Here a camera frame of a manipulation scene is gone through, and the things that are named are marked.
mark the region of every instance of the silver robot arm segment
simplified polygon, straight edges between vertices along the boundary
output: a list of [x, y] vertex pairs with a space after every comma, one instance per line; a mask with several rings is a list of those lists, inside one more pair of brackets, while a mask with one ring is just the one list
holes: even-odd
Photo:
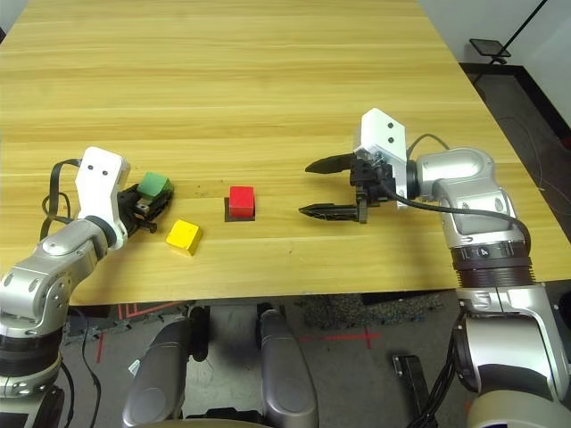
[[[492, 158], [479, 150], [420, 156], [417, 178], [427, 201], [516, 217], [509, 196], [495, 182]], [[483, 397], [488, 402], [490, 393], [506, 400], [505, 407], [474, 406], [469, 426], [520, 417], [531, 423], [523, 408], [517, 410], [512, 393], [525, 394], [539, 413], [571, 417], [559, 403], [569, 384], [567, 356], [544, 284], [534, 281], [521, 231], [499, 218], [442, 213], [441, 219], [462, 286], [457, 290], [459, 304], [466, 314], [454, 330], [460, 379], [481, 394], [476, 402]], [[535, 416], [533, 421], [538, 424], [534, 426], [559, 426], [553, 418]]]
[[63, 393], [54, 382], [70, 296], [108, 250], [118, 250], [140, 227], [155, 230], [152, 220], [172, 196], [165, 190], [137, 211], [137, 185], [120, 190], [128, 170], [119, 155], [89, 147], [76, 178], [79, 219], [43, 239], [2, 279], [0, 426], [58, 425]]

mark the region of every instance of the wire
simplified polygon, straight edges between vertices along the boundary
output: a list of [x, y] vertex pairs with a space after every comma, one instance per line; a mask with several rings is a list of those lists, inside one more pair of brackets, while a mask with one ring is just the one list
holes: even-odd
[[85, 315], [83, 315], [83, 312], [81, 312], [79, 309], [77, 308], [71, 308], [71, 309], [73, 309], [76, 313], [79, 314], [79, 316], [81, 317], [81, 319], [83, 319], [83, 322], [85, 324], [85, 332], [83, 333], [83, 342], [81, 343], [81, 357], [83, 358], [83, 364], [86, 366], [87, 371], [91, 375], [91, 379], [93, 379], [93, 385], [95, 386], [95, 390], [97, 391], [97, 397], [95, 399], [95, 409], [93, 411], [93, 416], [91, 418], [91, 424], [89, 425], [89, 428], [94, 428], [95, 420], [97, 419], [97, 413], [99, 413], [99, 403], [101, 402], [101, 382], [99, 382], [97, 374], [94, 373], [94, 371], [91, 369], [86, 360], [86, 341], [87, 341], [87, 332], [89, 330], [89, 320], [86, 318]]
[[537, 146], [535, 145], [535, 140], [532, 137], [532, 133], [529, 132], [529, 129], [527, 129], [523, 123], [521, 123], [519, 121], [518, 118], [516, 118], [515, 116], [503, 116], [501, 118], [497, 118], [497, 120], [513, 120], [514, 122], [516, 122], [520, 128], [522, 128], [524, 130], [524, 132], [527, 134], [527, 138], [529, 139], [529, 143], [532, 146], [532, 149], [534, 149], [534, 154], [535, 154], [535, 161], [537, 162], [537, 169], [539, 169], [539, 183], [537, 183], [537, 187], [539, 187], [540, 190], [542, 190], [542, 183], [543, 183], [543, 165], [542, 165], [542, 160], [539, 156], [539, 152], [537, 150]]
[[[71, 204], [70, 204], [70, 197], [65, 194], [64, 192], [59, 192], [58, 193], [61, 197], [63, 197], [63, 199], [65, 200], [65, 208], [66, 208], [66, 218], [71, 218]], [[47, 212], [47, 208], [46, 208], [46, 202], [50, 199], [49, 194], [44, 198], [44, 200], [42, 201], [42, 211], [44, 212], [44, 214], [49, 215]]]
[[[44, 220], [39, 233], [40, 241], [48, 236], [52, 222], [59, 221], [64, 224], [68, 224], [72, 221], [70, 198], [67, 196], [67, 194], [60, 192], [60, 174], [62, 173], [62, 167], [64, 165], [72, 165], [74, 167], [78, 167], [80, 163], [81, 159], [67, 159], [56, 163], [52, 168], [52, 172], [50, 174], [49, 194], [42, 201], [42, 210], [46, 214], [46, 219]], [[67, 205], [67, 217], [57, 215], [60, 195], [63, 196], [63, 199]]]
[[62, 371], [65, 374], [65, 377], [67, 378], [68, 384], [70, 386], [70, 409], [68, 410], [68, 420], [63, 426], [63, 428], [69, 428], [71, 420], [73, 419], [73, 411], [75, 407], [75, 386], [73, 384], [73, 377], [71, 377], [70, 370], [63, 361], [62, 361]]
[[[545, 188], [543, 187], [543, 184], [546, 184], [550, 188], [555, 190], [557, 193], [559, 193], [559, 195], [565, 200], [565, 202], [567, 202], [569, 205], [571, 205], [571, 199], [569, 199], [569, 197], [559, 187], [554, 185], [549, 180], [545, 179], [545, 177], [543, 176], [542, 158], [539, 154], [539, 150], [537, 149], [537, 145], [535, 144], [535, 139], [532, 136], [532, 133], [530, 132], [530, 130], [521, 122], [521, 120], [519, 120], [515, 116], [502, 116], [500, 118], [497, 118], [497, 120], [512, 120], [512, 121], [516, 122], [517, 125], [520, 128], [522, 128], [524, 130], [524, 132], [527, 134], [527, 138], [529, 139], [529, 144], [532, 146], [532, 149], [534, 150], [535, 161], [537, 162], [537, 169], [539, 172], [539, 175], [536, 175], [536, 174], [533, 174], [530, 172], [530, 176], [537, 178], [537, 183], [535, 185], [537, 186], [539, 191], [544, 192]], [[571, 216], [571, 212], [563, 212], [563, 211], [557, 210], [556, 208], [553, 208], [553, 206], [550, 205], [549, 203], [547, 203], [547, 205], [551, 208], [552, 211], [557, 212], [561, 216], [566, 216], [566, 217]]]
[[404, 203], [405, 205], [409, 205], [413, 208], [418, 208], [420, 210], [428, 210], [428, 211], [436, 211], [436, 212], [446, 212], [449, 214], [468, 214], [473, 216], [486, 216], [486, 217], [493, 217], [499, 218], [500, 220], [508, 221], [511, 225], [515, 224], [517, 228], [521, 231], [524, 236], [525, 241], [525, 249], [527, 254], [530, 253], [532, 249], [532, 236], [529, 234], [529, 229], [524, 224], [523, 221], [513, 218], [507, 214], [503, 214], [501, 212], [495, 211], [488, 211], [488, 210], [471, 210], [471, 209], [464, 209], [464, 208], [452, 208], [452, 207], [440, 207], [436, 205], [428, 205], [427, 203], [415, 202], [411, 199], [403, 198], [395, 191], [391, 190], [391, 188], [387, 185], [387, 183], [383, 180], [380, 181], [380, 186], [383, 191], [390, 196], [391, 198], [395, 199], [398, 202]]
[[[460, 312], [456, 318], [454, 327], [461, 323], [463, 317], [464, 314]], [[428, 396], [428, 400], [426, 401], [421, 414], [417, 416], [412, 422], [410, 422], [410, 424], [407, 425], [407, 428], [424, 428], [427, 426], [432, 426], [434, 414], [442, 405], [444, 398], [446, 397], [446, 393], [450, 389], [450, 385], [452, 384], [456, 374], [454, 369], [455, 352], [456, 346], [454, 342], [454, 335], [451, 333], [450, 340], [448, 341], [448, 350], [446, 352], [446, 360], [444, 361], [443, 368], [440, 370], [438, 377], [436, 377], [436, 380], [434, 381], [434, 385], [430, 391], [430, 395]]]
[[410, 157], [410, 155], [412, 154], [412, 151], [414, 150], [414, 148], [418, 145], [418, 143], [420, 143], [423, 139], [430, 137], [433, 138], [434, 140], [436, 140], [438, 143], [440, 143], [440, 145], [446, 149], [446, 150], [450, 150], [450, 146], [447, 145], [441, 137], [439, 136], [435, 136], [434, 134], [430, 134], [430, 133], [425, 133], [422, 136], [419, 136], [416, 140], [414, 140], [412, 142], [412, 144], [410, 145], [410, 147], [407, 149], [407, 159]]

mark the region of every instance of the gray floor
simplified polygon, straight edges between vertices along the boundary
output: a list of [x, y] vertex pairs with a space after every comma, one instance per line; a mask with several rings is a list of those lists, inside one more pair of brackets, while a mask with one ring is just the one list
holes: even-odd
[[[492, 114], [543, 189], [567, 236], [571, 236], [571, 205], [568, 203], [571, 153], [561, 147], [513, 78], [485, 77], [480, 87]], [[541, 183], [535, 152], [542, 164]], [[457, 315], [454, 293], [443, 292], [442, 298], [444, 309], [431, 312], [422, 320], [370, 325], [371, 333], [380, 333], [380, 337], [371, 341], [370, 350], [361, 339], [326, 340], [324, 337], [360, 334], [362, 329], [311, 330], [303, 325], [300, 309], [293, 299], [277, 301], [285, 305], [289, 324], [295, 334], [303, 338], [302, 350], [319, 395], [322, 427], [406, 426], [409, 418], [390, 356], [397, 352], [419, 355], [428, 383], [432, 383], [443, 362], [450, 327]], [[212, 308], [211, 352], [205, 362], [189, 364], [186, 414], [202, 413], [209, 407], [260, 409], [260, 361], [253, 342], [255, 307], [252, 303], [253, 300], [218, 301]], [[156, 321], [136, 325], [125, 333], [106, 335], [103, 359], [98, 365], [94, 364], [95, 343], [87, 345], [87, 359], [95, 366], [103, 386], [96, 426], [120, 426], [120, 412], [131, 380], [128, 366], [143, 354], [162, 327], [163, 323]], [[78, 344], [63, 349], [75, 382], [81, 385], [72, 426], [84, 427], [88, 426], [95, 404], [95, 390], [79, 355]], [[65, 381], [61, 378], [59, 384], [65, 385]], [[440, 426], [463, 426], [472, 398], [473, 395], [455, 381], [437, 414]]]

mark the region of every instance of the black cable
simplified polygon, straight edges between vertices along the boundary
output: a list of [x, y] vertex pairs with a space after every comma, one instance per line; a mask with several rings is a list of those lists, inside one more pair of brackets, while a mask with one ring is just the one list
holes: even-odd
[[[42, 224], [42, 228], [39, 233], [40, 241], [44, 239], [46, 236], [48, 236], [52, 222], [59, 221], [61, 223], [67, 224], [72, 221], [70, 198], [68, 198], [67, 194], [60, 192], [60, 174], [62, 173], [62, 168], [64, 165], [72, 165], [74, 167], [78, 167], [80, 163], [81, 159], [67, 159], [56, 163], [52, 168], [52, 173], [50, 174], [49, 194], [42, 201], [42, 210], [44, 210], [44, 212], [46, 213], [46, 219], [44, 220], [44, 223]], [[60, 195], [63, 196], [63, 199], [67, 204], [68, 208], [67, 218], [57, 215]]]
[[414, 142], [410, 145], [410, 147], [407, 149], [407, 159], [410, 157], [410, 155], [412, 154], [412, 151], [414, 150], [414, 148], [417, 146], [418, 143], [420, 143], [424, 138], [427, 137], [431, 137], [434, 140], [436, 140], [444, 149], [446, 150], [450, 150], [450, 146], [447, 145], [441, 137], [439, 136], [435, 136], [434, 134], [430, 134], [430, 133], [425, 133], [422, 136], [418, 137], [416, 140], [414, 140]]
[[527, 226], [524, 224], [523, 221], [521, 221], [517, 218], [513, 218], [507, 214], [503, 214], [501, 212], [495, 212], [495, 211], [472, 210], [472, 209], [465, 209], [465, 208], [452, 208], [452, 207], [440, 207], [440, 206], [436, 206], [436, 205], [428, 205], [427, 203], [416, 202], [416, 201], [412, 201], [411, 199], [403, 198], [402, 196], [397, 194], [395, 191], [391, 190], [391, 188], [388, 186], [388, 184], [386, 182], [384, 182], [383, 180], [381, 180], [379, 182], [379, 184], [380, 184], [381, 188], [383, 189], [383, 191], [389, 197], [391, 197], [392, 199], [395, 199], [398, 202], [404, 203], [405, 205], [409, 205], [410, 207], [413, 207], [413, 208], [418, 208], [420, 210], [436, 211], [436, 212], [446, 212], [449, 214], [468, 214], [468, 215], [473, 215], [473, 216], [486, 216], [486, 217], [499, 218], [500, 220], [508, 221], [511, 225], [512, 224], [516, 225], [517, 228], [523, 234], [524, 241], [525, 241], [525, 249], [527, 251], [527, 254], [529, 254], [531, 249], [532, 249], [532, 237], [529, 233], [529, 229], [527, 228]]
[[[455, 328], [456, 325], [460, 324], [463, 317], [464, 314], [460, 312], [452, 328]], [[454, 380], [454, 375], [456, 374], [456, 370], [454, 368], [455, 352], [456, 344], [454, 342], [454, 335], [451, 333], [443, 368], [440, 370], [440, 373], [434, 381], [434, 385], [421, 414], [410, 422], [410, 424], [407, 425], [407, 428], [424, 428], [431, 424], [434, 414], [442, 405], [444, 398], [446, 397], [446, 393], [450, 389], [450, 385]]]
[[93, 385], [95, 386], [95, 389], [97, 391], [97, 397], [95, 399], [95, 409], [93, 411], [93, 416], [91, 418], [91, 424], [89, 425], [89, 428], [94, 428], [95, 420], [97, 419], [97, 413], [99, 413], [99, 403], [101, 402], [101, 382], [99, 382], [99, 378], [91, 369], [86, 360], [86, 341], [87, 341], [87, 332], [89, 330], [89, 320], [86, 318], [85, 315], [83, 315], [83, 312], [81, 312], [79, 309], [76, 308], [72, 309], [79, 314], [79, 316], [83, 319], [83, 322], [85, 324], [85, 332], [83, 333], [83, 342], [81, 343], [81, 357], [83, 358], [83, 364], [85, 364], [87, 371], [91, 375], [91, 379], [93, 379]]
[[[65, 194], [64, 192], [59, 192], [58, 193], [61, 197], [63, 197], [63, 199], [65, 200], [65, 209], [66, 209], [66, 217], [64, 219], [68, 219], [71, 218], [71, 203], [70, 203], [70, 197]], [[44, 214], [48, 215], [48, 211], [46, 208], [46, 202], [47, 200], [50, 199], [49, 194], [44, 198], [44, 200], [42, 201], [42, 211], [44, 212]]]
[[75, 407], [75, 386], [73, 384], [73, 377], [71, 377], [70, 370], [62, 361], [62, 371], [65, 374], [65, 377], [68, 379], [68, 384], [70, 386], [70, 410], [68, 410], [68, 420], [65, 423], [63, 428], [69, 428], [71, 424], [71, 420], [73, 419], [73, 411]]

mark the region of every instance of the black bracket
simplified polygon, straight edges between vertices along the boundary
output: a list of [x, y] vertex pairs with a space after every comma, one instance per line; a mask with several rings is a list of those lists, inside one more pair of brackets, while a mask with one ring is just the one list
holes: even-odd
[[[393, 356], [393, 364], [394, 370], [402, 379], [407, 392], [412, 419], [416, 419], [422, 415], [430, 395], [420, 364], [420, 358], [416, 355], [395, 355]], [[423, 426], [426, 428], [437, 428], [438, 422], [436, 422], [434, 416], [430, 416], [430, 419]]]

